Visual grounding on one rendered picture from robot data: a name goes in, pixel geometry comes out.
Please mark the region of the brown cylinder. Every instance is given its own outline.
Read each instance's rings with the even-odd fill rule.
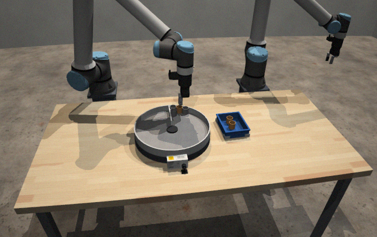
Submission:
[[[232,121],[234,118],[231,115],[226,116],[226,124],[230,125],[230,121]]]
[[[183,113],[183,107],[181,105],[177,105],[177,114],[182,114]]]
[[[236,122],[235,122],[234,120],[229,121],[229,126],[228,126],[228,128],[229,128],[230,130],[234,130],[234,129],[236,128]]]

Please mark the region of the blue joint cap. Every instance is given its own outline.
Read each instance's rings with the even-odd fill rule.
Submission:
[[[154,44],[153,44],[153,55],[157,58],[160,57],[160,41],[157,40]]]
[[[183,36],[180,33],[178,33],[177,31],[174,31],[174,33],[179,34],[179,36],[181,37],[181,40],[183,40]]]
[[[327,26],[327,32],[330,34],[336,34],[341,30],[341,23],[337,20],[332,21],[328,26]]]
[[[351,21],[351,16],[346,14],[346,13],[339,13],[339,16],[341,16],[342,18],[344,18],[345,20],[347,20],[348,22]]]
[[[84,76],[76,71],[69,71],[67,73],[67,82],[76,91],[83,92],[89,88],[89,82]]]
[[[92,59],[94,60],[109,60],[108,53],[101,52],[101,51],[95,51],[92,52]]]
[[[260,46],[249,47],[247,50],[247,58],[255,63],[263,63],[268,60],[268,51]]]
[[[192,54],[195,52],[195,47],[193,44],[185,40],[178,41],[177,48],[187,54]]]

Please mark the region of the robotic arm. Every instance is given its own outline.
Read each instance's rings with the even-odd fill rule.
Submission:
[[[332,64],[334,58],[339,56],[342,43],[347,36],[351,16],[345,13],[332,16],[315,0],[294,1],[311,15],[319,26],[329,32],[326,40],[332,42],[332,44],[329,53],[326,55],[326,61],[332,55],[329,62],[329,64]],[[255,0],[250,38],[244,48],[244,75],[236,80],[239,84],[239,92],[269,91],[265,81],[268,60],[268,51],[265,49],[265,32],[270,5],[271,0]]]
[[[194,46],[183,41],[138,0],[116,0],[141,22],[160,41],[153,46],[157,58],[177,61],[177,71],[168,72],[170,80],[178,80],[182,97],[190,96],[192,85]],[[89,88],[92,101],[115,100],[117,82],[111,77],[110,59],[106,52],[92,52],[94,0],[73,0],[74,61],[67,74],[67,82],[77,91]]]

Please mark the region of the black circular disc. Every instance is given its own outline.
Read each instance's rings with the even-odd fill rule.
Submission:
[[[166,131],[170,134],[175,134],[178,130],[179,129],[174,125],[171,125],[171,126],[166,128]]]

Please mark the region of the gray wall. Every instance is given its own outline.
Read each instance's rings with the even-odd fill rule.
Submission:
[[[348,35],[377,38],[377,0],[317,0],[329,13],[352,16]],[[141,0],[184,38],[250,35],[254,0]],[[72,0],[0,0],[0,49],[73,44]],[[95,0],[94,42],[154,40],[115,0]],[[267,36],[328,33],[293,0],[273,0]]]

